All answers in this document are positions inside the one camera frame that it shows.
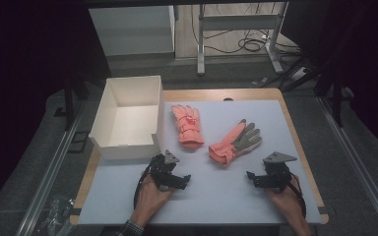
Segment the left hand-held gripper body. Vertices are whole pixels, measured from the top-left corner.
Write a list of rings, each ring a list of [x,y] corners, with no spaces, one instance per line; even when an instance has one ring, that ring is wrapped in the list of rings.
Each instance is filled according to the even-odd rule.
[[[159,190],[164,192],[170,188],[169,184],[178,182],[178,176],[172,174],[172,170],[178,162],[179,159],[168,149],[164,154],[159,154],[152,159],[150,174]]]

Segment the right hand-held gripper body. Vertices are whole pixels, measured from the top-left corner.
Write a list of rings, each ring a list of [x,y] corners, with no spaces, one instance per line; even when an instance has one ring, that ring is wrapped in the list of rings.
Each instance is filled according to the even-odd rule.
[[[258,180],[265,182],[265,188],[282,191],[291,180],[288,166],[289,161],[296,161],[296,157],[274,151],[263,159],[266,175],[259,176]]]

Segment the pink glove with grey palm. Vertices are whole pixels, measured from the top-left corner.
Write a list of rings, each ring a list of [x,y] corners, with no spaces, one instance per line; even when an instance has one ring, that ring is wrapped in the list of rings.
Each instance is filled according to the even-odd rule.
[[[262,142],[260,129],[254,123],[242,119],[219,142],[209,145],[209,158],[218,164],[228,166],[235,158],[248,153]]]

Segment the pink glove with red print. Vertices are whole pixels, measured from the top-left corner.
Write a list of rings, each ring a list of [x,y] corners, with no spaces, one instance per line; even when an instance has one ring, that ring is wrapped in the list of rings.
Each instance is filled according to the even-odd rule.
[[[201,134],[199,111],[189,105],[172,105],[171,111],[176,119],[178,141],[184,148],[195,150],[204,144]]]

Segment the white box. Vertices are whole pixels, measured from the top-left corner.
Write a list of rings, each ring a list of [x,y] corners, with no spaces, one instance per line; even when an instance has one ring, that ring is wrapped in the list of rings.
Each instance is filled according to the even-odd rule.
[[[160,76],[107,79],[89,138],[107,160],[156,155],[163,106]]]

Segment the person's right hand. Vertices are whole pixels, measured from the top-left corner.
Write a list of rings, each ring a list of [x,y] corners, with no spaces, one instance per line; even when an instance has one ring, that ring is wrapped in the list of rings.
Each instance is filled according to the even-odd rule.
[[[265,189],[265,193],[271,202],[291,227],[298,226],[304,221],[298,192],[299,183],[296,175],[292,176],[289,184],[281,192],[277,193],[273,189]]]

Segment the person's left hand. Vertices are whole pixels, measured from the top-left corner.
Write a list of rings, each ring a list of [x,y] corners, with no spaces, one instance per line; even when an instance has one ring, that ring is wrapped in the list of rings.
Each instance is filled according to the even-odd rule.
[[[137,204],[130,220],[141,227],[145,227],[174,192],[174,189],[159,190],[153,178],[148,175],[142,182]]]

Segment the pale blue table mat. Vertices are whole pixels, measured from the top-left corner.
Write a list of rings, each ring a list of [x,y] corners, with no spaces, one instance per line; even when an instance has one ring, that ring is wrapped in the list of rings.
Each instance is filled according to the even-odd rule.
[[[164,147],[179,158],[173,173],[190,175],[184,190],[176,191],[152,218],[156,225],[270,225],[282,224],[263,190],[248,179],[248,171],[264,175],[263,159],[278,151],[296,158],[287,164],[297,175],[306,202],[306,219],[322,222],[301,157],[295,147],[280,103],[276,100],[190,101],[200,111],[205,144],[194,152],[183,149],[177,141],[175,119],[168,102],[164,105]],[[221,166],[208,156],[208,145],[219,142],[240,120],[253,122],[261,130],[262,143],[251,152]],[[91,189],[78,222],[82,225],[119,225],[133,212],[135,189],[148,159],[106,161],[96,169]]]

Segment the black stand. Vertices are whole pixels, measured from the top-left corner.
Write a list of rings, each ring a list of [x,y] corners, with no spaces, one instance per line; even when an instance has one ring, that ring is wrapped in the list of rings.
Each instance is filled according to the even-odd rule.
[[[90,93],[85,85],[84,78],[81,76],[68,77],[65,80],[64,93],[66,116],[65,130],[68,131],[72,127],[74,121],[73,94],[75,94],[79,100],[86,100]]]
[[[333,89],[332,97],[332,117],[335,122],[342,127],[341,108],[342,108],[342,77],[339,71],[331,64],[325,64],[320,68],[321,78],[314,87],[317,96],[325,96],[329,89]]]

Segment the white power strip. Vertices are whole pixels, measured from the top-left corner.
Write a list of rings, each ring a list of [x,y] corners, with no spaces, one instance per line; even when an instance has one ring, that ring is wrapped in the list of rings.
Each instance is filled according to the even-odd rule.
[[[291,79],[293,81],[297,81],[301,79],[302,77],[304,77],[308,72],[309,72],[308,68],[301,67],[300,69],[298,69],[296,72],[293,73],[293,75],[291,76]]]

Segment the clear plastic bag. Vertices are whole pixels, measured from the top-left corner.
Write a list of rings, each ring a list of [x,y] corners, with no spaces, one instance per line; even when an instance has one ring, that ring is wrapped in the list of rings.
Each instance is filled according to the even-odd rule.
[[[69,236],[75,226],[70,222],[75,201],[54,195],[50,201],[47,217],[39,224],[34,236]]]

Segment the white cabinet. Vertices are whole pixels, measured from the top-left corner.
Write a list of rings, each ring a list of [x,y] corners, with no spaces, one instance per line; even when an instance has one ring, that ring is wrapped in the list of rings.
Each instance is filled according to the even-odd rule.
[[[106,56],[174,51],[172,6],[99,8],[89,12]]]

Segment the metal floor rail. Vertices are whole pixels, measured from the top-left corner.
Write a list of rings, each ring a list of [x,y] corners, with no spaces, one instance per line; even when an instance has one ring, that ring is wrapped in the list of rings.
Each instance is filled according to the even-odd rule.
[[[77,127],[82,119],[83,111],[86,105],[87,103],[85,101],[78,102],[78,107],[74,112],[73,123],[70,128],[63,133],[63,137],[56,149],[56,152],[50,159],[47,169],[45,170],[43,177],[37,187],[37,190],[32,197],[31,203],[21,221],[21,224],[15,236],[32,236],[40,213],[44,208],[45,202],[56,180],[70,143],[72,142]]]
[[[331,129],[333,130],[343,149],[344,154],[348,158],[352,169],[361,183],[361,186],[378,214],[378,187],[361,161],[360,155],[350,141],[346,131],[334,119],[329,102],[321,97],[317,97],[316,100],[320,104]]]

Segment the black floor bracket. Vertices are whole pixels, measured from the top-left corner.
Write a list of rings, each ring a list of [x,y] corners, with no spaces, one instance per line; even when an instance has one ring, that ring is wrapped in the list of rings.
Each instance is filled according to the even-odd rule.
[[[82,153],[85,150],[89,138],[88,131],[76,132],[68,146],[68,153]]]

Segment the grey metal desk frame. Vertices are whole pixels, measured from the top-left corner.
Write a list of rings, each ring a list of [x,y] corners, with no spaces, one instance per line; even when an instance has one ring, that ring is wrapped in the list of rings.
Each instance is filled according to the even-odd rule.
[[[267,15],[223,15],[206,16],[204,4],[199,5],[198,17],[198,51],[197,51],[197,74],[205,74],[205,52],[203,32],[211,30],[271,30],[273,34],[265,43],[266,52],[277,74],[284,69],[276,55],[275,48],[280,30],[284,21],[287,2],[282,2],[277,14]]]

